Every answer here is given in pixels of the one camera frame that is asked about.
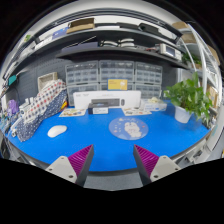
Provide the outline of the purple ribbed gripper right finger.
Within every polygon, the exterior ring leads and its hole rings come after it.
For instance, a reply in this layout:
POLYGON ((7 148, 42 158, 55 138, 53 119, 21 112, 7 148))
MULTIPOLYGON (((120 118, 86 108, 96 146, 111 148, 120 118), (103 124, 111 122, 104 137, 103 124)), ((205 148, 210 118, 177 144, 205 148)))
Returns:
POLYGON ((157 156, 138 145, 134 145, 133 155, 143 185, 155 182, 180 170, 180 167, 168 156, 157 156))

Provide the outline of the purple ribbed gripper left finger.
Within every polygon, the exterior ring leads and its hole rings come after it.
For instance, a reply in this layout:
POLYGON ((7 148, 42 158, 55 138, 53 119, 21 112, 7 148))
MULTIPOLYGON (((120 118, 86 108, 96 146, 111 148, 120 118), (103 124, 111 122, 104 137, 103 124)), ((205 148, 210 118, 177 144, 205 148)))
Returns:
POLYGON ((46 171, 83 187, 94 156, 94 147, 89 145, 69 157, 60 156, 46 171))

